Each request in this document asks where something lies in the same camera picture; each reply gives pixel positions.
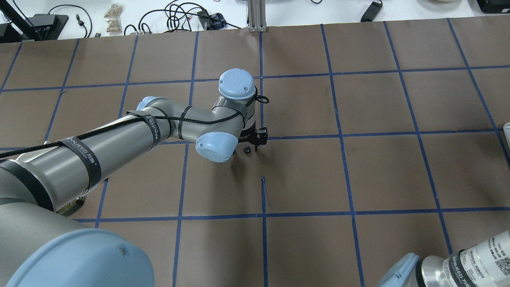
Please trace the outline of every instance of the qr code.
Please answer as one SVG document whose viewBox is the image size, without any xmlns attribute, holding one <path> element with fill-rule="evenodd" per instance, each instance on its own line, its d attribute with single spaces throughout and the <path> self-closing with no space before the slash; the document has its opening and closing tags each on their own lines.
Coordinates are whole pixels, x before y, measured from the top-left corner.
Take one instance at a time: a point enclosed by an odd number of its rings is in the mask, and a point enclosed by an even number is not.
<svg viewBox="0 0 510 287">
<path fill-rule="evenodd" d="M 510 275 L 510 258 L 505 257 L 504 259 L 498 260 L 496 261 L 496 265 L 505 276 Z"/>
</svg>

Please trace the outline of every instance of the light blue cap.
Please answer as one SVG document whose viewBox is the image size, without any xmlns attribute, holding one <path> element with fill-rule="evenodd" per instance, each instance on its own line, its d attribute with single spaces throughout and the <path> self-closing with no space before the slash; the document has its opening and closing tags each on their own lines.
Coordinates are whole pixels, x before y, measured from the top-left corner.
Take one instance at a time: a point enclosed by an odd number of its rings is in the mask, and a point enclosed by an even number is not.
<svg viewBox="0 0 510 287">
<path fill-rule="evenodd" d="M 239 68 L 224 72 L 218 89 L 220 94 L 231 100 L 247 100 L 255 94 L 253 77 L 248 71 Z"/>
<path fill-rule="evenodd" d="M 211 132 L 198 137 L 196 140 L 196 152 L 206 159 L 214 162 L 226 162 L 230 159 L 238 139 L 232 134 L 224 132 Z"/>
<path fill-rule="evenodd" d="M 136 107 L 136 110 L 137 110 L 137 111 L 139 111 L 139 110 L 141 110 L 141 109 L 143 109 L 143 108 L 146 108 L 146 107 L 147 107 L 147 105 L 148 105 L 150 102 L 152 102 L 152 101 L 154 101 L 154 100 L 156 100 L 156 99 L 164 99 L 164 98 L 162 98 L 162 97 L 153 97 L 153 96 L 151 96 L 151 95 L 150 95 L 150 96 L 148 96 L 148 97 L 144 97 L 144 98 L 142 99 L 142 101 L 138 104 L 138 106 Z"/>
<path fill-rule="evenodd" d="M 409 253 L 397 262 L 386 275 L 381 279 L 376 287 L 402 287 L 405 281 L 414 270 L 419 256 Z"/>
<path fill-rule="evenodd" d="M 137 246 L 101 229 L 84 228 L 43 245 L 6 287 L 154 286 L 149 258 Z"/>
</svg>

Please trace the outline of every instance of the robotic arm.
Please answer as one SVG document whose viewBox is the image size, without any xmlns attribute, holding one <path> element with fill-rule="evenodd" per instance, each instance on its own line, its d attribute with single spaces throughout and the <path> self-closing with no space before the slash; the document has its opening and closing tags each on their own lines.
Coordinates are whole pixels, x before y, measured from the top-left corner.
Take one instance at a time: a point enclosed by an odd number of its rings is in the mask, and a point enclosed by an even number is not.
<svg viewBox="0 0 510 287">
<path fill-rule="evenodd" d="M 96 130 L 0 160 L 0 285 L 153 285 L 141 249 L 54 211 L 171 136 L 195 142 L 197 153 L 214 162 L 228 161 L 239 142 L 265 145 L 267 129 L 256 129 L 254 113 L 256 101 L 268 100 L 257 95 L 252 76 L 228 70 L 219 91 L 211 111 L 146 97 L 136 111 Z"/>
</svg>

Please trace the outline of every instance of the clear plastic bag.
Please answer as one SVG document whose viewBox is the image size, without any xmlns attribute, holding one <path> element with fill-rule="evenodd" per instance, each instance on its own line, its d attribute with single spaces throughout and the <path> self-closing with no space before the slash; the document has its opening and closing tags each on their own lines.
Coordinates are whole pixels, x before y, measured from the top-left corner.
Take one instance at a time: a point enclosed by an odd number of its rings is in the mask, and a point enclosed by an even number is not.
<svg viewBox="0 0 510 287">
<path fill-rule="evenodd" d="M 122 32 L 122 26 L 120 25 L 120 15 L 124 11 L 124 5 L 118 3 L 112 3 L 110 8 L 105 14 L 106 21 L 106 32 L 109 33 L 120 33 Z"/>
</svg>

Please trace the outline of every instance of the white background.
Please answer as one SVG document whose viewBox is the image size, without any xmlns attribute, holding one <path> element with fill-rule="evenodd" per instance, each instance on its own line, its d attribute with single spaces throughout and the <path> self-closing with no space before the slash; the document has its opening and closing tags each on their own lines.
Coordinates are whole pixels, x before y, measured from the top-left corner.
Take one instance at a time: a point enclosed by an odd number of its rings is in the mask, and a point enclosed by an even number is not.
<svg viewBox="0 0 510 287">
<path fill-rule="evenodd" d="M 476 0 L 455 0 L 440 2 L 438 0 L 383 0 L 384 6 L 375 20 L 410 20 L 482 16 Z M 108 0 L 16 0 L 23 12 L 31 17 L 34 14 L 47 13 L 51 7 L 59 4 L 75 4 L 84 7 L 92 17 L 92 35 L 101 32 L 108 36 L 103 16 L 112 1 Z M 113 0 L 125 5 L 121 16 L 122 28 L 127 24 L 138 25 L 141 16 L 153 9 L 163 9 L 170 0 Z M 227 22 L 246 27 L 247 7 L 242 0 L 179 0 L 176 3 L 195 2 L 204 6 L 210 14 L 220 12 Z M 266 0 L 267 25 L 296 26 L 327 23 L 359 22 L 361 16 L 372 0 L 323 0 L 314 5 L 310 0 Z M 59 39 L 83 37 L 85 31 L 78 26 L 75 15 L 78 13 L 87 28 L 90 27 L 86 14 L 78 8 L 57 9 L 54 14 L 69 15 L 69 22 Z M 166 31 L 166 16 L 163 12 L 153 13 L 144 19 L 151 30 L 156 33 Z M 201 30 L 196 17 L 192 19 L 192 30 Z"/>
</svg>

